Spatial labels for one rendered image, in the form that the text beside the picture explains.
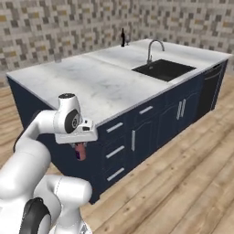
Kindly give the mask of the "dark blue kitchen island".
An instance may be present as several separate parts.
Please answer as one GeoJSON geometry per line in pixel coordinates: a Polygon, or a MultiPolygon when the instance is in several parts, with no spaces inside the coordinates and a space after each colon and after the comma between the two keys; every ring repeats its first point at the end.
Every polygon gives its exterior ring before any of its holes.
{"type": "Polygon", "coordinates": [[[204,73],[224,62],[211,110],[216,105],[230,57],[228,53],[168,42],[163,42],[165,51],[162,51],[160,44],[154,42],[151,48],[152,62],[164,59],[195,68],[166,82],[133,71],[134,68],[146,65],[148,45],[151,41],[143,39],[126,47],[101,49],[65,58],[60,63],[49,62],[10,71],[6,75],[23,124],[28,124],[38,110],[58,108],[59,95],[62,93],[77,95],[82,115],[94,121],[97,131],[98,127],[106,122],[119,116],[124,117],[125,131],[115,139],[104,142],[99,140],[98,134],[97,141],[87,144],[87,157],[84,161],[77,159],[75,150],[71,146],[56,144],[54,136],[43,135],[39,138],[48,147],[53,164],[63,175],[80,177],[91,182],[93,201],[97,201],[102,192],[134,169],[131,155],[131,110],[151,100],[160,103],[160,110],[154,114],[158,115],[155,152],[160,148],[157,142],[159,117],[162,111],[176,102],[183,103],[183,99],[194,91],[198,93],[198,104],[204,73]],[[104,169],[103,146],[121,137],[126,143],[124,161],[104,169]],[[123,172],[110,182],[107,181],[107,177],[122,167],[124,167],[123,172]]]}

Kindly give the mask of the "black sink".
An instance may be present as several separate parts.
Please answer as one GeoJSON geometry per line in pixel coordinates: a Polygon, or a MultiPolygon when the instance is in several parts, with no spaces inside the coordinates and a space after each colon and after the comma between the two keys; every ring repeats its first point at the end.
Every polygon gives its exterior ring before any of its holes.
{"type": "Polygon", "coordinates": [[[134,68],[133,71],[168,82],[194,69],[194,67],[184,64],[158,59],[150,64],[134,68]]]}

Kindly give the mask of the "silver tap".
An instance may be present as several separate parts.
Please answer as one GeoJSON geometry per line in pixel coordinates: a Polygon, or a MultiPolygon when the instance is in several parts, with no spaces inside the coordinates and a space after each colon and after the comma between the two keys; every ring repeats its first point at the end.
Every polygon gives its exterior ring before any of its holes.
{"type": "Polygon", "coordinates": [[[165,51],[165,46],[164,46],[163,42],[158,40],[158,39],[153,39],[148,45],[148,50],[147,50],[148,53],[147,53],[147,60],[146,60],[147,65],[151,64],[153,61],[152,55],[151,55],[151,48],[152,48],[152,45],[154,42],[158,42],[161,46],[162,51],[165,51]]]}

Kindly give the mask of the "dark blue cupboard door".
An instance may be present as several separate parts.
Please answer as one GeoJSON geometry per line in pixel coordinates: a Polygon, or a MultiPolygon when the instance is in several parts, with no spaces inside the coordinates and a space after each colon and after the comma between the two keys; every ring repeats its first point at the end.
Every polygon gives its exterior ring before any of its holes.
{"type": "Polygon", "coordinates": [[[183,131],[187,126],[189,126],[194,120],[196,109],[197,109],[197,100],[198,93],[196,91],[190,93],[185,97],[186,99],[186,107],[184,116],[179,119],[178,130],[183,131]]]}
{"type": "Polygon", "coordinates": [[[176,135],[178,103],[166,107],[159,117],[158,146],[162,147],[176,135]]]}
{"type": "Polygon", "coordinates": [[[138,166],[154,152],[154,141],[158,126],[158,115],[143,122],[131,123],[131,155],[133,167],[138,166]],[[135,130],[135,151],[132,151],[132,130],[135,130]]]}

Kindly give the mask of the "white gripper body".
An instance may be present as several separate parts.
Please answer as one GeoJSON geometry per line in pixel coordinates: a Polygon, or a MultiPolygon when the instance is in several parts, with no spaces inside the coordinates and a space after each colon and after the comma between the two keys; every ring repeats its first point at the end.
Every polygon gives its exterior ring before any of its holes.
{"type": "Polygon", "coordinates": [[[78,126],[72,133],[56,133],[58,144],[75,144],[93,142],[98,139],[98,132],[93,126],[78,126]]]}

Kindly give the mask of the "black dishwasher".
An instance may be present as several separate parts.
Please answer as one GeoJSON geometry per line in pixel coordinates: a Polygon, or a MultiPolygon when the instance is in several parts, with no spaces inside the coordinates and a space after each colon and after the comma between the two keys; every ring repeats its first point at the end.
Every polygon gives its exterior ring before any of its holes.
{"type": "Polygon", "coordinates": [[[204,73],[203,86],[197,105],[196,121],[211,111],[224,65],[224,62],[219,63],[204,73]]]}

